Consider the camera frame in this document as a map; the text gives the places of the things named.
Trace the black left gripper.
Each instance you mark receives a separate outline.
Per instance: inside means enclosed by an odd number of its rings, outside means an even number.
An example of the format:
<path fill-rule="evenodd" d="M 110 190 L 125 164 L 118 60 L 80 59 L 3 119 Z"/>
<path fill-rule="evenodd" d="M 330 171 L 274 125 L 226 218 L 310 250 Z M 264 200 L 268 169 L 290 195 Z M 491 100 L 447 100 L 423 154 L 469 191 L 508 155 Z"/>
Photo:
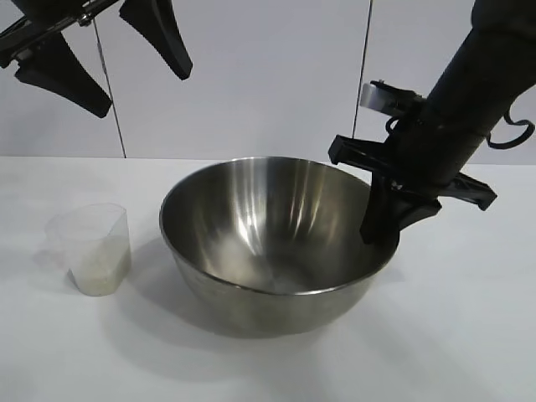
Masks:
<path fill-rule="evenodd" d="M 45 39 L 75 23 L 88 25 L 117 0 L 11 3 L 23 16 L 1 32 L 1 67 L 7 68 L 18 56 L 15 77 L 20 82 L 64 97 L 94 116 L 106 117 L 111 98 L 85 70 L 64 39 Z M 160 54 L 180 80 L 189 78 L 193 62 L 180 34 L 172 1 L 128 0 L 120 7 L 119 14 Z"/>

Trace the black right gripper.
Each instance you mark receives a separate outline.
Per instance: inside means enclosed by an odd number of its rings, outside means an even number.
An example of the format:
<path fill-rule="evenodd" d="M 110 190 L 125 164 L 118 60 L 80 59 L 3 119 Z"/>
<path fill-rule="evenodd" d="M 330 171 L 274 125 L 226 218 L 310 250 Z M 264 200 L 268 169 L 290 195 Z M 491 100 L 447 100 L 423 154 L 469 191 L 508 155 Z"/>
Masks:
<path fill-rule="evenodd" d="M 384 142 L 336 136 L 328 156 L 372 173 L 360 227 L 365 244 L 378 244 L 421 220 L 436 216 L 439 197 L 457 198 L 488 209 L 497 195 L 462 173 L 480 136 L 460 124 L 420 118 L 418 106 L 373 106 L 389 117 Z"/>

